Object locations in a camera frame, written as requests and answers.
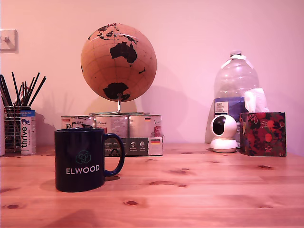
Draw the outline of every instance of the metal globe stand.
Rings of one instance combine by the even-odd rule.
[[[101,112],[101,113],[89,113],[89,115],[119,115],[120,114],[120,110],[121,110],[121,102],[122,102],[122,94],[118,94],[118,108],[116,112]],[[139,114],[142,115],[144,114],[143,112],[139,112],[139,113],[121,113],[121,114]]]

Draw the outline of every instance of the light switch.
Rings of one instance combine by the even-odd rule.
[[[1,50],[16,49],[16,30],[0,30],[0,48]]]

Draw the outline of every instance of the thrive can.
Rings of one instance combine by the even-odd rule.
[[[61,129],[94,128],[95,119],[89,115],[74,115],[61,117]]]
[[[35,110],[20,110],[20,147],[21,154],[36,153]]]
[[[130,138],[162,137],[161,115],[130,115]]]
[[[121,138],[129,137],[129,120],[127,115],[96,115],[96,128],[104,133],[114,133]]]

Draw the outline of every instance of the floral tissue box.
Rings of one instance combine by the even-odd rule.
[[[241,113],[240,152],[250,156],[286,156],[285,113]]]

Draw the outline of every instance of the bottle cap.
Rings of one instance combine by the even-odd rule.
[[[233,50],[230,52],[230,57],[234,56],[234,55],[242,55],[242,51],[241,50]]]

